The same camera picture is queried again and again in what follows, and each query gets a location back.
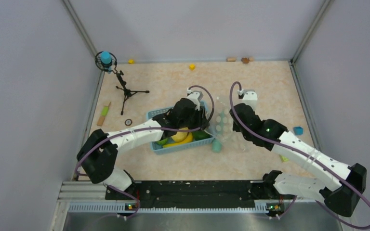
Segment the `clear zip top bag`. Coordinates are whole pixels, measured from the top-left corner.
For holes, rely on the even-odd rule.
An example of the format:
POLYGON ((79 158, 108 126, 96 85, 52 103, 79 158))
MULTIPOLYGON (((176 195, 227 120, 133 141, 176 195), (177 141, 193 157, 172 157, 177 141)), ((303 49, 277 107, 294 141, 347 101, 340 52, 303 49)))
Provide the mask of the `clear zip top bag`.
POLYGON ((214 139, 219 140, 222 150, 247 152, 247 142, 240 133, 232 130, 233 119, 229 113, 229 100, 226 96, 217 96, 215 101, 215 113, 212 117, 211 128, 214 131, 214 139))

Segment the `light blue plastic basket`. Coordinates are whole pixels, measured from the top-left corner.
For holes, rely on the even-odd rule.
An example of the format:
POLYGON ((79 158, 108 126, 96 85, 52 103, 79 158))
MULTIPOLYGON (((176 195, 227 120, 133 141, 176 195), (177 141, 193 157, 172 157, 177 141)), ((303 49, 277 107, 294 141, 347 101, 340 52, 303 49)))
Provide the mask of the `light blue plastic basket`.
POLYGON ((185 149, 211 144, 214 131, 208 127, 205 131, 180 132, 179 135, 150 143, 150 149, 155 154, 168 154, 185 149))

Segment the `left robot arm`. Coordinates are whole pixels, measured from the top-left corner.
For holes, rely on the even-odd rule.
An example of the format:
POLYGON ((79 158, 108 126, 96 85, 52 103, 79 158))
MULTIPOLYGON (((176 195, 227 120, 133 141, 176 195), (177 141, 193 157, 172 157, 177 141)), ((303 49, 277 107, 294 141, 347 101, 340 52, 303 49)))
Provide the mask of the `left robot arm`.
POLYGON ((95 130, 77 154, 78 165, 92 184, 114 187, 122 198, 129 199, 135 193, 134 180, 125 170, 115 167, 118 154, 169 138, 182 128, 201 130, 208 124, 205 107, 182 98, 167 112, 132 128, 116 132, 95 130))

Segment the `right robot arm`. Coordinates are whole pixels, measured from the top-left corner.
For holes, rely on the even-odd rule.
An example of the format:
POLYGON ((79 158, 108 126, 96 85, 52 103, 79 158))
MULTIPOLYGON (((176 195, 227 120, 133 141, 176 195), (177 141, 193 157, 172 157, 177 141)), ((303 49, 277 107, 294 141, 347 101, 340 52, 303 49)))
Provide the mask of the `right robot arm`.
POLYGON ((337 161, 306 144, 283 124, 261 120, 254 109, 245 103, 229 111, 233 131, 258 147, 287 157, 310 172, 313 178, 298 177, 281 171, 271 171, 274 177, 263 185, 264 194, 277 198, 291 194, 314 199, 333 213, 351 217, 366 188, 366 168, 337 161))

